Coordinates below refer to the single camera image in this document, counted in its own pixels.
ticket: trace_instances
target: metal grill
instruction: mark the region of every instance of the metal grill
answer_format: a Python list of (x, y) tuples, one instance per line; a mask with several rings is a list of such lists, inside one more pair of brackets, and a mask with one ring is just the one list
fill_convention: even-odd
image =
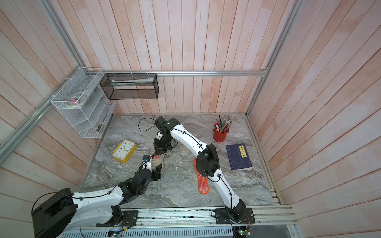
[[(85, 237), (107, 237), (108, 229), (85, 230), (82, 229)], [(233, 236), (231, 227), (178, 227), (178, 228), (132, 228), (122, 233), (122, 237), (224, 237)], [(82, 237), (79, 230), (64, 232), (61, 238)]]
[(102, 77), (101, 69), (86, 74), (81, 68), (51, 101), (82, 138), (101, 138), (116, 106), (107, 104), (103, 90), (95, 91)]

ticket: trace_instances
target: wire mesh shelf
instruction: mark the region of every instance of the wire mesh shelf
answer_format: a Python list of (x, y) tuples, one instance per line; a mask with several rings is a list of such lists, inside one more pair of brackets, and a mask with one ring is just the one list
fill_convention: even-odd
[(157, 99), (159, 86), (155, 73), (107, 73), (101, 87), (108, 99)]
[(109, 100), (103, 90), (96, 89), (104, 76), (102, 70), (86, 74), (83, 69), (70, 78), (51, 102), (81, 137), (101, 138), (103, 125), (110, 120), (116, 102), (107, 104)]

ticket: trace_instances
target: yellow alarm clock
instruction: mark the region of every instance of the yellow alarm clock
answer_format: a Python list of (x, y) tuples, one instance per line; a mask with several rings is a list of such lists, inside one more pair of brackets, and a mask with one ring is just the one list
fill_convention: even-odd
[(117, 161), (125, 163), (131, 157), (136, 149), (135, 142), (124, 140), (122, 141), (112, 153), (112, 157)]

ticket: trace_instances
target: clock face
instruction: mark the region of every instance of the clock face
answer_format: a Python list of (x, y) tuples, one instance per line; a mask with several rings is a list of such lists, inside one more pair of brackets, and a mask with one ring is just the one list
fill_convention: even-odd
[(120, 146), (116, 149), (115, 153), (112, 154), (116, 158), (124, 159), (131, 151), (132, 147), (135, 145), (134, 142), (124, 140)]

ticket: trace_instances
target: red pencil cup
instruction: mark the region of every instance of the red pencil cup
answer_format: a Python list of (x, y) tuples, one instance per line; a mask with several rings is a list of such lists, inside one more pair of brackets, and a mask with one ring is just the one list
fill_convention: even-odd
[(216, 128), (213, 128), (213, 139), (217, 142), (224, 142), (228, 133), (229, 129), (226, 132), (219, 132)]

